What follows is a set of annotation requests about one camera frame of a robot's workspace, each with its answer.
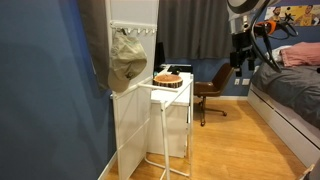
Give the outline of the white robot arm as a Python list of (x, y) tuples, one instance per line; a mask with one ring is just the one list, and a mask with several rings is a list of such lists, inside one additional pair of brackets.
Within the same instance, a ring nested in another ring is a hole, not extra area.
[(268, 35), (275, 30), (276, 24), (271, 22), (267, 29), (264, 22), (259, 24), (258, 18), (269, 6), (280, 0), (227, 0), (230, 33), (234, 51), (230, 53), (230, 65), (236, 70), (236, 76), (242, 76), (241, 65), (248, 60), (250, 70), (254, 69), (254, 61), (259, 58), (274, 71), (280, 73), (281, 68), (275, 62)]

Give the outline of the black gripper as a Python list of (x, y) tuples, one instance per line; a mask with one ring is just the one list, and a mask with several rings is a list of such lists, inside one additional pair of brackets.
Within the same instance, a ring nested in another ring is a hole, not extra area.
[(249, 32), (241, 32), (232, 35), (234, 51), (230, 53), (230, 65), (235, 68), (236, 77), (242, 77), (241, 66), (245, 60), (248, 61), (248, 69), (255, 69), (256, 54), (252, 48)]

